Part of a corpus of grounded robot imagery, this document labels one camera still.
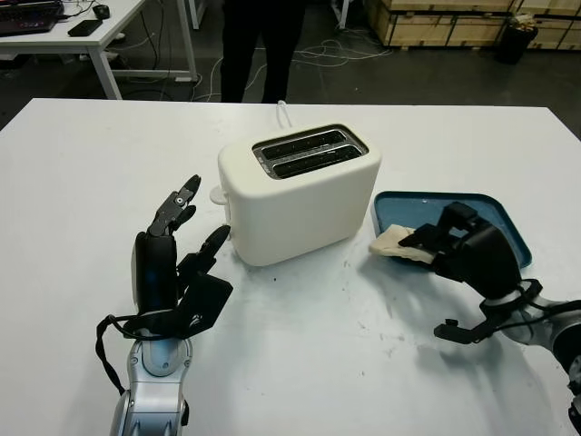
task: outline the wooden pallet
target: wooden pallet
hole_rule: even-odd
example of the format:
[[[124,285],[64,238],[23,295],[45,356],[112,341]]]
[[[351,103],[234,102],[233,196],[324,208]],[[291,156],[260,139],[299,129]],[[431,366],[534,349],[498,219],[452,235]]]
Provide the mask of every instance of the wooden pallet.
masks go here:
[[[581,16],[581,0],[519,0],[522,14]]]
[[[546,48],[556,50],[565,39],[571,25],[567,20],[545,19],[537,20],[537,37],[530,43],[530,48]]]
[[[516,10],[519,2],[520,0],[382,0],[382,3],[391,12],[434,11],[503,13]]]
[[[581,21],[575,21],[567,30],[559,50],[581,50]]]
[[[506,18],[498,15],[394,13],[381,0],[368,0],[369,23],[385,46],[486,47],[502,35]],[[530,48],[579,50],[581,21],[538,19]]]

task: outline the robotic arm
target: robotic arm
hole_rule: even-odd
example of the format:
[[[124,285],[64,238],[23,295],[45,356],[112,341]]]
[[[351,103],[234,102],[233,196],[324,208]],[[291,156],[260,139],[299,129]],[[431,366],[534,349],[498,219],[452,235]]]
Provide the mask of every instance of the robotic arm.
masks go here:
[[[456,236],[453,229],[464,234]],[[552,302],[540,296],[537,280],[523,280],[504,234],[463,203],[448,205],[437,225],[424,224],[399,241],[434,255],[430,268],[438,275],[466,282],[484,297],[486,319],[472,329],[446,320],[434,334],[447,341],[478,343],[495,332],[553,353],[569,376],[574,395],[569,418],[581,434],[581,301]]]
[[[176,266],[173,232],[195,214],[189,203],[200,182],[194,175],[179,192],[171,193],[147,231],[137,234],[132,259],[137,315],[108,315],[97,326],[95,350],[121,395],[110,436],[179,436],[188,423],[182,382],[192,361],[189,338],[214,325],[232,290],[228,282],[208,274],[230,232],[227,225]],[[124,337],[135,339],[127,360],[128,390],[105,356],[103,334],[111,324]]]

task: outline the person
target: person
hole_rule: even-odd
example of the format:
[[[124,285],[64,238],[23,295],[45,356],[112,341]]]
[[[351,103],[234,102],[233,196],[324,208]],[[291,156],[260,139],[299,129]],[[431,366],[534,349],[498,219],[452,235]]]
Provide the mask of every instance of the person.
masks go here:
[[[259,35],[266,48],[263,103],[287,97],[289,71],[299,42],[306,0],[225,0],[222,34],[222,102],[240,103]]]

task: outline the laptop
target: laptop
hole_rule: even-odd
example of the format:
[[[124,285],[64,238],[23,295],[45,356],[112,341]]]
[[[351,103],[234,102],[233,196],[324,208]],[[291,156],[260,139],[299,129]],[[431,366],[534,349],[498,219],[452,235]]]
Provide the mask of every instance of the laptop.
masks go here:
[[[48,32],[63,11],[61,0],[0,0],[0,36]]]

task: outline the white toaster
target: white toaster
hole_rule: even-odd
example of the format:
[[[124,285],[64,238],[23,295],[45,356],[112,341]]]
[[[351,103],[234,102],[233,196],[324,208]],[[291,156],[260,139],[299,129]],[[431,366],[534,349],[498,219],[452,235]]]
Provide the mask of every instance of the white toaster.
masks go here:
[[[344,125],[225,147],[218,158],[224,204],[240,257],[263,266],[357,232],[381,154]]]

